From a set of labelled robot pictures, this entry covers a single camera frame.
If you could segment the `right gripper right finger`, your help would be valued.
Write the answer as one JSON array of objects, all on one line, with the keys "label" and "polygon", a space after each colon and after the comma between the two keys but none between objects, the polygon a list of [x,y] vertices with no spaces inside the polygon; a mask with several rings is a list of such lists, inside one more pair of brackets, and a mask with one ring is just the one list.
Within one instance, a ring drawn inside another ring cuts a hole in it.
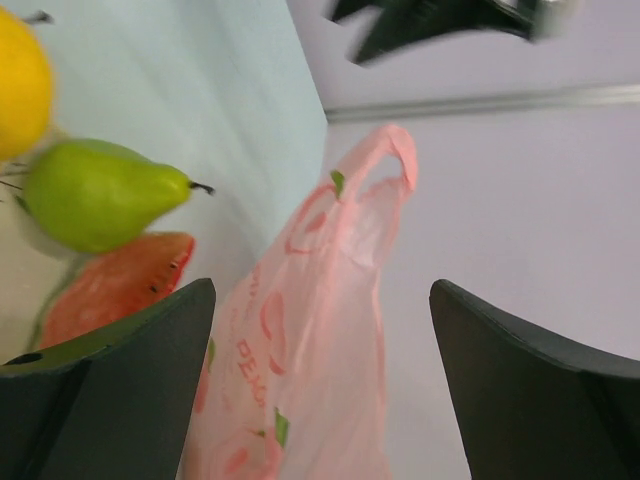
[{"label": "right gripper right finger", "polygon": [[432,285],[429,305],[472,478],[638,478],[638,361],[448,280]]}]

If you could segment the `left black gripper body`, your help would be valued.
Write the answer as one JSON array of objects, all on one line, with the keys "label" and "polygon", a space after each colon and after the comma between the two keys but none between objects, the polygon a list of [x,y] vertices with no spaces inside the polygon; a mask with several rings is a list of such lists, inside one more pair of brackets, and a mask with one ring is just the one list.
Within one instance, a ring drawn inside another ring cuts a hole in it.
[{"label": "left black gripper body", "polygon": [[367,8],[379,15],[351,57],[367,64],[439,37],[495,31],[534,43],[558,34],[574,14],[576,1],[545,0],[338,0],[327,19],[339,23]]}]

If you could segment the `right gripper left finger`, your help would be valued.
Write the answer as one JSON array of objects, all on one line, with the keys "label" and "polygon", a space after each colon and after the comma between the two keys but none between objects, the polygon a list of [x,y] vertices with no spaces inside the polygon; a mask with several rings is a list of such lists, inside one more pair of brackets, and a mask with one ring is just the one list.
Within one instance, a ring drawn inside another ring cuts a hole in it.
[{"label": "right gripper left finger", "polygon": [[216,302],[198,279],[1,367],[4,479],[173,479]]}]

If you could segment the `red watermelon slice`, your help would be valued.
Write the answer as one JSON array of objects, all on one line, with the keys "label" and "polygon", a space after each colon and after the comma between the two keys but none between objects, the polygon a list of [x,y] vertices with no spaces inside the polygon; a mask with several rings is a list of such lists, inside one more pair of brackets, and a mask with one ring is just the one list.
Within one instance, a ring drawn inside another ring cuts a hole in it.
[{"label": "red watermelon slice", "polygon": [[76,262],[39,313],[30,347],[63,343],[166,298],[175,291],[195,245],[186,232],[151,232]]}]

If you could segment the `round cream plate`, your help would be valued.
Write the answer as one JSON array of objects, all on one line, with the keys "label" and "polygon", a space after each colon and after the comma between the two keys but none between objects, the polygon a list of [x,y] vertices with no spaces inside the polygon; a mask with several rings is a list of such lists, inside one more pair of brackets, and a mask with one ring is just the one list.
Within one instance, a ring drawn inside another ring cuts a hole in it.
[{"label": "round cream plate", "polygon": [[29,160],[1,166],[1,361],[26,352],[40,311],[80,255],[46,236],[17,200]]}]

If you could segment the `pink plastic bag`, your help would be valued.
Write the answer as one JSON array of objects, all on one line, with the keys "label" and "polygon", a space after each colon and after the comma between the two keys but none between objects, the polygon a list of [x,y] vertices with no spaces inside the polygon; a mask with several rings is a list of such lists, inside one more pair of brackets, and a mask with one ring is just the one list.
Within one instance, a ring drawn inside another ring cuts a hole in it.
[{"label": "pink plastic bag", "polygon": [[186,479],[387,479],[380,270],[418,175],[387,125],[300,204],[216,307]]}]

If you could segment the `green fake pear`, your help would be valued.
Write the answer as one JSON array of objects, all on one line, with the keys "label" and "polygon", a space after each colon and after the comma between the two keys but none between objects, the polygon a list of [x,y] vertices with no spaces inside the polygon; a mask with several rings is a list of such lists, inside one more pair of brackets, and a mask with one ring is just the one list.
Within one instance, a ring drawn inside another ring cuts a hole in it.
[{"label": "green fake pear", "polygon": [[140,236],[185,204],[194,190],[215,189],[180,169],[112,142],[71,138],[40,152],[22,187],[37,225],[59,244],[106,253]]}]

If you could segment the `yellow fake lemon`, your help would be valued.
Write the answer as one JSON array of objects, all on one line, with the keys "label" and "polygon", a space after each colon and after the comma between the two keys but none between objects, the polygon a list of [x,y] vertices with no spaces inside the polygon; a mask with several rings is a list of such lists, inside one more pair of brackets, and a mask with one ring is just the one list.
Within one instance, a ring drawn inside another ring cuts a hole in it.
[{"label": "yellow fake lemon", "polygon": [[1,160],[30,150],[47,130],[53,111],[54,74],[33,29],[1,9]]}]

